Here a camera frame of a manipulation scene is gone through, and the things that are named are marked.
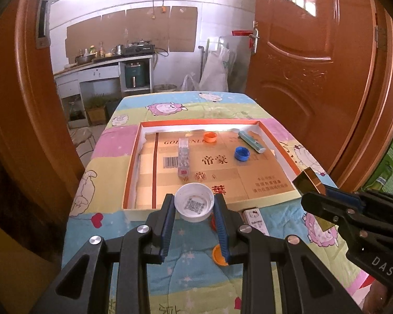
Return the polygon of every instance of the finger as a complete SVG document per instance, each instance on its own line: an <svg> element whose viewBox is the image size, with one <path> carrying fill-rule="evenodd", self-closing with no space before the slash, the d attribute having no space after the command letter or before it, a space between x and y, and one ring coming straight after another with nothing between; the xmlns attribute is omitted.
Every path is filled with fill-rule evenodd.
<svg viewBox="0 0 393 314"><path fill-rule="evenodd" d="M388 289L378 281L374 281L370 291L365 297L363 312L364 314L378 314L387 302Z"/></svg>

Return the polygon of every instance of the potted plant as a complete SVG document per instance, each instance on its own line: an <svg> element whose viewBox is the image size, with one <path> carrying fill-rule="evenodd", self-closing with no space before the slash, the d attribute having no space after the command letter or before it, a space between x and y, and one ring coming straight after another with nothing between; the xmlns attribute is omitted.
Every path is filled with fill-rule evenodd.
<svg viewBox="0 0 393 314"><path fill-rule="evenodd" d="M87 100L85 109L92 125L106 124L106 102L104 94L97 94Z"/></svg>

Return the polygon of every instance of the wooden door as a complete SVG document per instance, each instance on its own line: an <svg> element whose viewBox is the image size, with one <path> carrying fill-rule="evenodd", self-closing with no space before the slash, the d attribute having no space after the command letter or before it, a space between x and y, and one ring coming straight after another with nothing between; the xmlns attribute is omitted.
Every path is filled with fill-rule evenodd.
<svg viewBox="0 0 393 314"><path fill-rule="evenodd" d="M373 0L256 0L246 93L330 171L363 109L375 61Z"/></svg>

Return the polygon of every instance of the qr code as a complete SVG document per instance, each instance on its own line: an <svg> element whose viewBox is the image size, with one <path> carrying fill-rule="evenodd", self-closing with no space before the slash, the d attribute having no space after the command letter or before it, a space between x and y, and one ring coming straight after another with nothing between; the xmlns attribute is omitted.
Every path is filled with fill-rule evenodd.
<svg viewBox="0 0 393 314"><path fill-rule="evenodd" d="M178 167L178 158L177 157L163 157L163 168L164 169L173 169Z"/></svg>
<svg viewBox="0 0 393 314"><path fill-rule="evenodd" d="M193 211L194 213L197 213L198 215L201 215L203 209L205 208L205 203L200 203L192 198L189 198L187 201L187 204L185 205L185 210L190 210Z"/></svg>

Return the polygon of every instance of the metal screw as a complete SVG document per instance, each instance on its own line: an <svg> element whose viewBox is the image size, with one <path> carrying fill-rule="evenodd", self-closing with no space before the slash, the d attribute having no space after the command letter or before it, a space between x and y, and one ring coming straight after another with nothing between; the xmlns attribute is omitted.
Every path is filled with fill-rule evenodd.
<svg viewBox="0 0 393 314"><path fill-rule="evenodd" d="M140 226L137 227L137 231L140 234L144 234L144 233L148 232L149 230L150 230L150 227L148 225L145 225L145 224L140 225Z"/></svg>
<svg viewBox="0 0 393 314"><path fill-rule="evenodd" d="M91 243L91 244L99 244L99 243L101 243L101 240L102 240L102 238L100 236L92 236L89 239L89 243Z"/></svg>
<svg viewBox="0 0 393 314"><path fill-rule="evenodd" d="M300 239L295 235L288 236L287 241L291 244L299 244L300 243Z"/></svg>
<svg viewBox="0 0 393 314"><path fill-rule="evenodd" d="M244 233L248 234L248 233L250 233L252 231L252 227L248 226L247 224L244 224L244 225L239 227L239 230L241 232L244 232Z"/></svg>

